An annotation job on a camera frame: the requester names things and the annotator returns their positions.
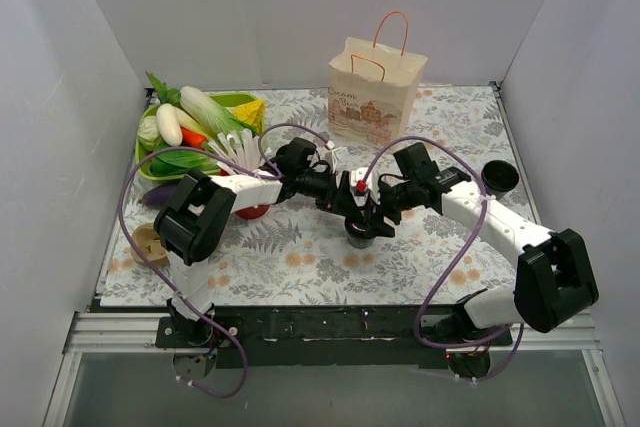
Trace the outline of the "stack of dark plastic cups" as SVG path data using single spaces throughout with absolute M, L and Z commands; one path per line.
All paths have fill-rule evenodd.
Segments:
M 491 160 L 483 166 L 481 180 L 486 192 L 500 200 L 517 187 L 520 175 L 512 164 Z

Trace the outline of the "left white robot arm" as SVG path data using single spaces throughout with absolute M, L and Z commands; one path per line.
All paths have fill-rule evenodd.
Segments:
M 208 258 L 233 214 L 300 194 L 352 223 L 362 218 L 364 202 L 359 198 L 368 192 L 367 170 L 338 174 L 330 161 L 314 164 L 315 153 L 315 144 L 296 138 L 253 175 L 215 177 L 192 170 L 179 182 L 156 217 L 154 230 L 167 251 L 169 279 L 175 287 L 168 301 L 172 328 L 188 345 L 200 347 L 212 337 L 213 324 L 202 315 L 213 307 Z

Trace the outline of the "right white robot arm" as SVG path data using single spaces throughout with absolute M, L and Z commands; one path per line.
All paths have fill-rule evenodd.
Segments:
M 455 221 L 501 254 L 516 270 L 511 288 L 481 290 L 460 299 L 438 323 L 445 335 L 475 344 L 490 329 L 525 324 L 548 333 L 595 304 L 599 290 L 584 239 L 574 230 L 554 232 L 502 205 L 481 183 L 456 167 L 440 169 L 415 143 L 394 154 L 402 182 L 389 186 L 368 168 L 354 182 L 386 217 L 418 206 Z

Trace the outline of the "black cup lid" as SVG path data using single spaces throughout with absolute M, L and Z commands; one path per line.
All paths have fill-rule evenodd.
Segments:
M 344 222 L 347 233 L 357 239 L 374 239 L 378 236 L 377 227 L 370 221 L 356 221 L 345 219 Z

